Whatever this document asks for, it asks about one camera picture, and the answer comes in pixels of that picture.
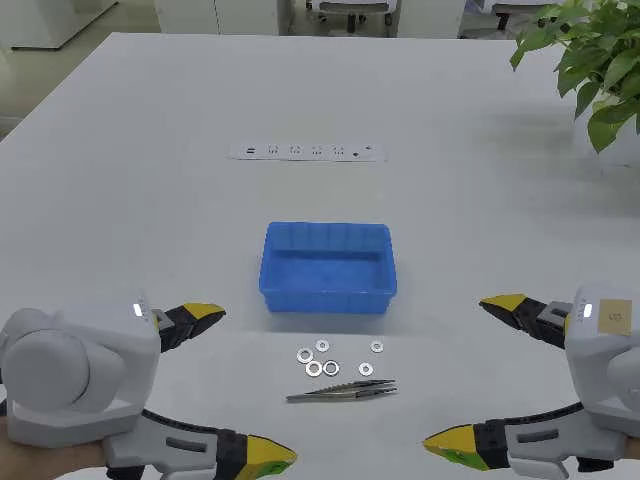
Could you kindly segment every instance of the power outlet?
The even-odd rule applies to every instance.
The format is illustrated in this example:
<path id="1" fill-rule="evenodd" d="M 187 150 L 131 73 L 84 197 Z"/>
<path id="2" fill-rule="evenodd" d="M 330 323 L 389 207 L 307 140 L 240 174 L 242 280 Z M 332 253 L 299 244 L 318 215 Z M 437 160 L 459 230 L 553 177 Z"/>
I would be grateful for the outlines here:
<path id="1" fill-rule="evenodd" d="M 375 144 L 245 143 L 233 145 L 229 157 L 236 160 L 284 160 L 325 162 L 385 162 L 382 147 Z"/>

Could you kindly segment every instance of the tweezers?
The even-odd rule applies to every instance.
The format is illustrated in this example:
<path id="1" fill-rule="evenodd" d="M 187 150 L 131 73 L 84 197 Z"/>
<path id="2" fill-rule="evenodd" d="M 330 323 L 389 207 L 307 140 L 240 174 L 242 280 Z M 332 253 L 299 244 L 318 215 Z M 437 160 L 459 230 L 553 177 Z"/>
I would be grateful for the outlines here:
<path id="1" fill-rule="evenodd" d="M 323 401 L 323 400 L 364 400 L 387 395 L 398 389 L 395 380 L 365 380 L 345 383 L 335 387 L 314 390 L 301 395 L 289 395 L 287 402 Z"/>

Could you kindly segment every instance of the blue plastic bin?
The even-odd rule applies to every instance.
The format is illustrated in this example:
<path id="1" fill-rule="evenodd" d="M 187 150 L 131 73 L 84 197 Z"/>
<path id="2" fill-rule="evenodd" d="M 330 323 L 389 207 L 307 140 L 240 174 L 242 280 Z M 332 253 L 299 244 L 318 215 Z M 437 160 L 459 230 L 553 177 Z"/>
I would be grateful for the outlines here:
<path id="1" fill-rule="evenodd" d="M 384 313 L 396 294 L 386 225 L 274 222 L 260 292 L 272 312 Z"/>

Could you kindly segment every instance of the metal washer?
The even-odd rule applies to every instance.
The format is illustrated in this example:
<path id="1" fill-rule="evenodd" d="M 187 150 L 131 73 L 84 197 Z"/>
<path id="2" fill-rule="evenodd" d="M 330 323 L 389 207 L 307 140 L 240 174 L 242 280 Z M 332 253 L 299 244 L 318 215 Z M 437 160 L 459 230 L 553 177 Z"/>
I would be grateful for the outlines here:
<path id="1" fill-rule="evenodd" d="M 384 344 L 380 340 L 374 340 L 371 342 L 371 351 L 373 353 L 382 353 L 384 350 Z"/>
<path id="2" fill-rule="evenodd" d="M 362 375 L 363 377 L 368 377 L 373 373 L 373 367 L 371 366 L 370 363 L 363 362 L 358 367 L 358 371 L 360 372 L 360 375 Z"/>
<path id="3" fill-rule="evenodd" d="M 324 362 L 324 365 L 322 366 L 322 371 L 328 377 L 335 377 L 340 371 L 340 364 L 335 360 L 328 360 Z"/>
<path id="4" fill-rule="evenodd" d="M 311 360 L 313 360 L 313 352 L 310 348 L 301 348 L 300 350 L 298 350 L 298 354 L 296 355 L 296 357 L 300 363 L 309 363 Z"/>
<path id="5" fill-rule="evenodd" d="M 312 370 L 311 367 L 314 367 L 314 366 L 317 367 L 317 371 Z M 307 375 L 309 375 L 310 377 L 315 378 L 315 377 L 319 377 L 322 374 L 322 364 L 317 360 L 312 360 L 309 363 L 307 363 L 304 369 L 307 372 Z"/>
<path id="6" fill-rule="evenodd" d="M 320 353 L 324 353 L 327 350 L 329 350 L 329 342 L 326 340 L 318 340 L 316 342 L 316 350 L 318 350 Z"/>

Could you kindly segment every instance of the human hand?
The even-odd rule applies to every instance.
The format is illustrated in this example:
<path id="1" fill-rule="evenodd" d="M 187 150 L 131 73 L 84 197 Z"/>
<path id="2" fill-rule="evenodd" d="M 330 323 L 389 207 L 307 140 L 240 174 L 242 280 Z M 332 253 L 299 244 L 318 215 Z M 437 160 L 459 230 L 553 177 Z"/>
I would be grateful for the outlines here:
<path id="1" fill-rule="evenodd" d="M 0 418 L 0 480 L 53 480 L 67 473 L 105 465 L 98 442 L 46 449 L 9 440 L 7 419 Z"/>

